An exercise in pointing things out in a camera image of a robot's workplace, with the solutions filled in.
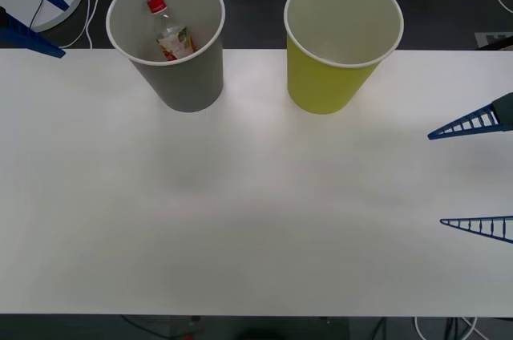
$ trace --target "blue robotic arm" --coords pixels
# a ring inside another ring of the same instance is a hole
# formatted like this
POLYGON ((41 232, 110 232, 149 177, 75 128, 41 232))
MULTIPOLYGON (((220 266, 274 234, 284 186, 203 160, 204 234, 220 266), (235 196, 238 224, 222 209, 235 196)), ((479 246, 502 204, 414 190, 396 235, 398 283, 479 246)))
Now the blue robotic arm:
MULTIPOLYGON (((47 1, 53 3, 61 10, 67 10, 69 8, 64 0, 47 1)), ((0 7, 0 41, 8 42, 18 47, 25 47, 57 58, 62 58, 66 54, 49 40, 11 17, 3 7, 0 7)))

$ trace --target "yellow paper cup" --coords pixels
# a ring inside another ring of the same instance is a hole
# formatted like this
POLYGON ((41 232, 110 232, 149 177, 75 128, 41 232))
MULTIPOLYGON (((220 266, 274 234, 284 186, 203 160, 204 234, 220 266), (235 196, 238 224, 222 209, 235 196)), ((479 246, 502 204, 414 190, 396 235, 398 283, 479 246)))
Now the yellow paper cup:
POLYGON ((401 41, 395 0, 287 0, 287 78, 306 111, 342 109, 401 41))

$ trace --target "plastic bottle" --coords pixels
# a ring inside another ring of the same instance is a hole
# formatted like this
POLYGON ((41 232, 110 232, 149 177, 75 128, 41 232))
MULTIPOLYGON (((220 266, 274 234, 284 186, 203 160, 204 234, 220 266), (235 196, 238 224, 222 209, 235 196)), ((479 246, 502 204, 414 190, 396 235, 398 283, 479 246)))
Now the plastic bottle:
POLYGON ((169 61, 188 57, 196 51, 187 27, 173 20, 164 0, 148 0, 147 5, 156 17, 156 40, 169 61))

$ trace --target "black cable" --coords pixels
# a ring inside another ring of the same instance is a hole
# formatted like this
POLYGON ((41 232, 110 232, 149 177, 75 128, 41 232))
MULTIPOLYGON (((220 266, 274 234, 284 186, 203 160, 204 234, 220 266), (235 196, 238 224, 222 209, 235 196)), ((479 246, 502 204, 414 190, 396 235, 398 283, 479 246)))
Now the black cable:
POLYGON ((32 28, 32 25, 34 24, 35 17, 38 16, 39 11, 41 10, 42 4, 45 2, 45 0, 41 0, 41 3, 39 3, 38 9, 35 11, 34 16, 32 17, 32 20, 30 21, 29 29, 32 28))
POLYGON ((383 340, 386 340, 386 323, 387 320, 385 318, 385 321, 383 322, 383 340))
POLYGON ((446 320, 446 333, 443 335, 443 340, 450 340, 450 332, 452 332, 452 326, 454 324, 454 318, 447 318, 446 320))
POLYGON ((458 320, 458 318, 454 318, 454 340, 458 340, 459 337, 458 320))
POLYGON ((374 327, 372 334, 370 336, 370 340, 374 340, 379 330, 383 326, 383 338, 386 340, 386 318, 380 318, 378 324, 374 327))
POLYGON ((32 17, 32 20, 30 21, 29 29, 32 28, 32 25, 34 24, 35 18, 38 16, 39 11, 41 10, 42 4, 45 2, 45 0, 41 0, 39 3, 38 9, 35 11, 34 16, 32 17))
POLYGON ((185 336, 187 336, 189 334, 197 334, 199 332, 199 331, 196 330, 196 331, 193 331, 193 332, 185 332, 183 334, 175 334, 173 336, 166 336, 165 334, 159 334, 158 332, 153 332, 152 330, 149 330, 148 328, 144 328, 143 326, 140 326, 139 324, 137 324, 137 323, 133 322, 132 320, 128 319, 123 314, 120 314, 120 317, 125 322, 127 322, 128 324, 130 324, 131 326, 134 326, 135 328, 137 328, 139 330, 143 330, 144 332, 152 334, 153 336, 156 336, 157 338, 166 338, 167 340, 174 340, 176 338, 184 338, 185 336))

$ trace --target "white table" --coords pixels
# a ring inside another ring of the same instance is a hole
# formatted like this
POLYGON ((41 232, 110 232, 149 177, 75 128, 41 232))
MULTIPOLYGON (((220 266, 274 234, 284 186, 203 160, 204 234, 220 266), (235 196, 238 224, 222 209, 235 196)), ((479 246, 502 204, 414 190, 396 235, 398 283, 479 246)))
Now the white table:
POLYGON ((284 51, 225 51, 206 111, 116 51, 0 51, 0 313, 513 316, 513 132, 428 132, 513 91, 513 53, 398 51, 311 115, 284 51))

